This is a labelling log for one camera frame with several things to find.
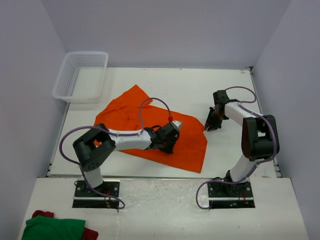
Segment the orange t shirt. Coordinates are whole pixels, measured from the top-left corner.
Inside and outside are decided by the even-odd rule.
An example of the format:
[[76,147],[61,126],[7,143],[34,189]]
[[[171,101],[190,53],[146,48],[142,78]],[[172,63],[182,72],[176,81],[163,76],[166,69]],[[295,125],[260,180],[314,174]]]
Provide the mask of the orange t shirt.
[[208,142],[203,132],[204,125],[193,116],[153,106],[151,103],[150,97],[138,85],[134,85],[113,99],[96,116],[94,123],[104,124],[113,130],[135,131],[141,129],[139,113],[146,127],[164,126],[169,117],[180,121],[182,128],[172,154],[139,149],[124,150],[124,153],[187,171],[201,172]]

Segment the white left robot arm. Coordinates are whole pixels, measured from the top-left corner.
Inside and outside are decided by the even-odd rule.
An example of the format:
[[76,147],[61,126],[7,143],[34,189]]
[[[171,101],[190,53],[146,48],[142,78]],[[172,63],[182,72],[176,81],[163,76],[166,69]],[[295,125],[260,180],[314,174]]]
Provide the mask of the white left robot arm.
[[100,166],[115,151],[159,150],[172,154],[180,137],[181,121],[171,121],[155,129],[146,127],[143,131],[108,130],[98,124],[73,142],[73,148],[87,180],[86,190],[97,197],[103,193],[104,184]]

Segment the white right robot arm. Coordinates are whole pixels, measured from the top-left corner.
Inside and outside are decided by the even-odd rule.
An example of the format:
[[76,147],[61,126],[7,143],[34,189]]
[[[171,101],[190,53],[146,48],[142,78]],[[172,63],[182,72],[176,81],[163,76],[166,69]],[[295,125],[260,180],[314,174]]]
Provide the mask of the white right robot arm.
[[241,183],[263,163],[271,162],[280,151],[277,123],[273,115],[261,115],[248,108],[238,99],[231,99],[226,90],[213,93],[214,106],[204,125],[206,131],[222,128],[224,120],[233,120],[241,130],[242,155],[236,165],[228,170],[223,182],[223,191],[233,197],[241,191]]

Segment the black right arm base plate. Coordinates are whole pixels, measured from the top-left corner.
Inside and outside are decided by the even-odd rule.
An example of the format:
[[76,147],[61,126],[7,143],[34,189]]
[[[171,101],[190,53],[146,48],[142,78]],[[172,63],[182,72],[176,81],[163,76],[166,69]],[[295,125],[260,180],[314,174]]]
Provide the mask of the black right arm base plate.
[[211,209],[251,209],[255,208],[254,196],[249,181],[239,184],[218,183],[221,178],[207,184]]

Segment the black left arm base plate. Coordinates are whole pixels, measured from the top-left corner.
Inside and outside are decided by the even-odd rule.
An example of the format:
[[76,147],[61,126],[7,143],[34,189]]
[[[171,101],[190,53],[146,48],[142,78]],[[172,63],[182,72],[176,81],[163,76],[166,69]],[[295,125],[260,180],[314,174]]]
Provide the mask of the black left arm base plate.
[[[75,191],[72,208],[75,209],[118,209],[119,201],[111,197],[103,197],[93,192],[84,180],[74,182]],[[95,188],[105,195],[119,197],[120,182],[104,181],[102,185]]]

